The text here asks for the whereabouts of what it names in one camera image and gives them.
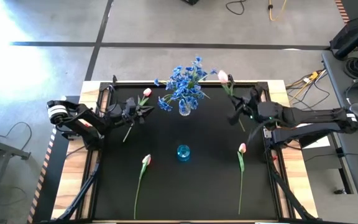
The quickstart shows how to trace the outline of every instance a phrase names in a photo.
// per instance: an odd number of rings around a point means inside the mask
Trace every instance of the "green stem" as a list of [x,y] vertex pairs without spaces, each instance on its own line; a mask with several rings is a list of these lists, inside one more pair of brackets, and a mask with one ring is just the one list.
[[140,181],[142,180],[142,176],[139,177],[139,182],[137,183],[136,197],[135,197],[135,206],[134,206],[134,220],[136,219],[136,205],[137,205],[137,196],[139,195],[140,189]]
[[240,211],[241,211],[241,198],[242,198],[242,175],[243,175],[243,172],[241,172],[241,182],[240,182],[239,215],[240,215]]
[[168,97],[168,96],[172,96],[173,94],[167,94],[167,95],[165,95],[165,96],[163,96],[163,100],[165,100],[165,97]]
[[203,81],[203,79],[206,78],[206,77],[208,77],[208,76],[209,76],[209,74],[208,74],[208,75],[205,75],[203,78],[200,78],[200,81]]
[[239,122],[240,122],[240,125],[241,125],[241,128],[242,128],[242,131],[245,132],[246,129],[244,128],[244,125],[242,125],[242,122],[241,122],[240,118],[239,118]]

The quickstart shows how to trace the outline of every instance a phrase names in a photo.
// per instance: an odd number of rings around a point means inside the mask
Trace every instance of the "wire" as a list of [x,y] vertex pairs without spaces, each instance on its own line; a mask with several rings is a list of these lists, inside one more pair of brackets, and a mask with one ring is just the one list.
[[26,147],[26,145],[29,143],[29,141],[30,141],[30,139],[31,139],[31,137],[32,137],[31,127],[30,127],[30,125],[27,124],[26,122],[23,122],[23,121],[17,122],[16,124],[14,124],[14,125],[11,127],[11,129],[7,132],[6,135],[4,135],[4,136],[3,136],[3,135],[0,135],[0,137],[2,137],[2,138],[7,138],[7,136],[11,133],[11,131],[13,130],[13,128],[16,127],[16,125],[18,125],[18,124],[25,124],[25,125],[29,128],[29,130],[30,130],[30,136],[29,136],[29,138],[27,139],[27,141],[24,143],[24,145],[23,145],[23,147],[22,147],[22,149],[21,149],[21,151],[23,151],[23,149]]
[[300,103],[302,103],[303,105],[305,105],[308,109],[310,109],[311,111],[314,111],[309,105],[307,105],[305,102],[299,100],[298,98],[295,98],[296,100],[298,100]]
[[284,0],[284,3],[283,3],[283,6],[281,7],[281,11],[280,13],[278,13],[278,16],[276,18],[273,19],[273,13],[272,13],[272,9],[273,9],[273,4],[272,4],[272,0],[268,0],[268,4],[269,4],[269,7],[268,7],[268,17],[271,21],[276,21],[280,16],[281,14],[284,12],[284,9],[285,9],[285,4],[287,3],[287,0]]
[[313,84],[313,82],[317,79],[317,78],[319,78],[324,72],[325,72],[325,70],[323,70],[323,71],[316,71],[316,72],[319,72],[318,74],[317,74],[317,76],[316,77],[312,77],[312,78],[309,78],[309,82],[308,83],[306,83],[306,84],[304,84],[303,85],[303,87],[302,88],[300,88],[300,90],[290,99],[290,101],[292,101],[295,97],[297,97],[308,85],[312,85]]
[[[244,11],[245,11],[245,7],[244,7],[244,3],[243,3],[243,2],[245,2],[245,1],[246,1],[246,0],[238,0],[238,1],[229,2],[229,3],[226,4],[226,9],[228,9],[228,10],[229,10],[231,13],[233,13],[233,14],[236,14],[236,15],[238,15],[238,16],[241,16],[241,15],[244,13]],[[229,6],[228,6],[228,5],[233,4],[233,3],[240,3],[240,4],[241,4],[242,11],[241,11],[240,13],[234,12],[233,10],[229,9]]]
[[9,186],[9,187],[11,187],[12,189],[18,189],[18,190],[20,190],[21,192],[23,192],[24,197],[21,198],[21,199],[19,199],[19,200],[15,200],[15,201],[13,201],[13,202],[0,203],[0,206],[10,206],[10,205],[14,205],[14,204],[16,204],[16,203],[19,203],[19,202],[21,202],[21,201],[27,199],[27,194],[26,194],[26,192],[25,192],[23,189],[21,189],[20,187],[15,187],[15,186]]
[[327,91],[325,91],[325,90],[323,90],[323,89],[320,89],[320,88],[317,86],[316,82],[314,82],[313,84],[314,84],[314,86],[315,86],[318,90],[327,93],[327,95],[326,95],[322,100],[320,100],[320,101],[318,101],[317,103],[311,105],[311,106],[310,106],[311,108],[314,107],[314,106],[317,106],[319,103],[323,102],[326,98],[328,98],[328,97],[330,96],[329,92],[327,92]]
[[290,147],[290,148],[292,148],[292,149],[298,149],[298,150],[302,150],[301,148],[297,148],[297,147],[293,147],[293,146],[289,146],[289,145],[285,145],[286,147]]
[[317,155],[317,156],[313,156],[312,158],[309,158],[307,160],[305,160],[305,162],[308,162],[316,157],[320,157],[320,156],[335,156],[335,155],[339,155],[339,156],[347,156],[347,155],[353,155],[353,156],[358,156],[357,153],[332,153],[332,154],[325,154],[325,155]]
[[289,84],[289,85],[286,85],[285,88],[291,88],[292,86],[294,85],[297,85],[297,84],[301,84],[303,82],[303,79],[307,78],[307,77],[310,77],[312,74],[309,74],[309,75],[304,75],[302,78],[300,78],[299,80],[293,82],[292,84]]
[[81,150],[81,149],[83,149],[83,148],[85,148],[85,146],[79,147],[78,149],[75,149],[74,151],[69,152],[69,153],[66,155],[66,159],[67,159],[67,157],[68,157],[69,155],[71,155],[71,154],[73,154],[73,153],[76,153],[76,152],[78,152],[79,150]]

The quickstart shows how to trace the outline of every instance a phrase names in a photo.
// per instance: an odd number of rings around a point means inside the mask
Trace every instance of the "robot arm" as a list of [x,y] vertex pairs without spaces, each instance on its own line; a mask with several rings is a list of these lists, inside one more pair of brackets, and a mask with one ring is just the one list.
[[[144,118],[153,110],[153,106],[136,105],[133,98],[125,103],[111,105],[104,116],[100,117],[92,111],[92,108],[84,104],[76,104],[69,101],[52,100],[47,103],[48,116],[52,124],[58,127],[66,126],[74,133],[82,136],[88,150],[100,148],[99,135],[105,135],[109,130],[125,124],[144,123]],[[87,126],[79,119],[83,119],[92,126]]]
[[[246,96],[230,96],[235,113],[228,117],[228,121],[237,123],[242,113],[258,123],[265,123],[266,136],[273,146],[310,136],[316,136],[317,140],[330,132],[352,134],[358,129],[356,117],[344,108],[302,111],[271,101],[262,102],[262,92],[263,88],[257,85]],[[311,125],[297,128],[302,123]]]

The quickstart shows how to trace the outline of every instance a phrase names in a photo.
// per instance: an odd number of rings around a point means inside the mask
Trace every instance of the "desk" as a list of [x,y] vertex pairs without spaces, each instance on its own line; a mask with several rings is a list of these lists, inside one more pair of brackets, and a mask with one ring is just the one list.
[[[324,66],[328,71],[338,102],[341,107],[347,108],[349,105],[346,101],[345,91],[352,84],[352,79],[343,71],[344,62],[334,58],[334,55],[331,52],[324,52],[322,56]],[[358,102],[357,90],[355,90],[354,94],[351,96],[353,102]],[[338,137],[341,142],[342,150],[345,153],[358,153],[358,130],[354,134],[338,134]],[[346,161],[349,165],[349,170],[352,174],[358,193],[358,156],[346,156]]]
[[[285,90],[285,84],[283,80],[268,80],[265,82],[268,82],[270,99],[285,106],[289,106],[287,92]],[[89,108],[95,108],[96,101],[99,95],[100,83],[101,82],[97,81],[84,82],[80,96],[80,103],[86,104]],[[102,110],[104,109],[105,104],[106,99],[103,99],[103,103],[101,105]],[[68,145],[67,153],[78,149],[82,145],[83,143],[81,142],[81,140],[71,141]],[[78,151],[77,153],[71,155],[65,161],[55,205],[53,208],[52,218],[59,217],[65,211],[67,206],[71,204],[71,201],[79,192],[85,168],[86,155],[87,152],[85,150]],[[295,194],[300,203],[307,209],[307,211],[313,216],[317,217],[318,215],[314,204],[313,195],[310,189],[309,179],[306,173],[306,167],[305,163],[303,162],[303,156],[301,151],[291,148],[284,149],[283,158],[285,161],[285,168],[288,176],[289,186],[292,192]],[[88,191],[88,195],[85,197],[85,203],[83,206],[82,213],[83,218],[87,217],[88,215],[88,209],[90,205],[90,192],[91,190]],[[282,207],[286,208],[287,201],[282,192],[280,192],[280,201]],[[284,210],[283,214],[285,217],[287,217],[288,211]]]

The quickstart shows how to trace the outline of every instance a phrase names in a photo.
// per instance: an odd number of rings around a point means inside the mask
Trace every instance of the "pink tulip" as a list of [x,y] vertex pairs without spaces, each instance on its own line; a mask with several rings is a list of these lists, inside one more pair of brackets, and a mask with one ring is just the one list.
[[143,91],[143,95],[146,97],[149,97],[150,94],[152,94],[152,90],[150,88],[147,88]]
[[246,153],[247,150],[247,146],[245,143],[241,143],[240,148],[239,148],[239,152],[241,153]]
[[152,161],[152,156],[149,154],[149,155],[144,157],[144,159],[142,160],[142,163],[146,164],[148,166],[151,161]]
[[218,73],[218,79],[222,84],[226,84],[229,81],[229,77],[223,70],[220,70]]

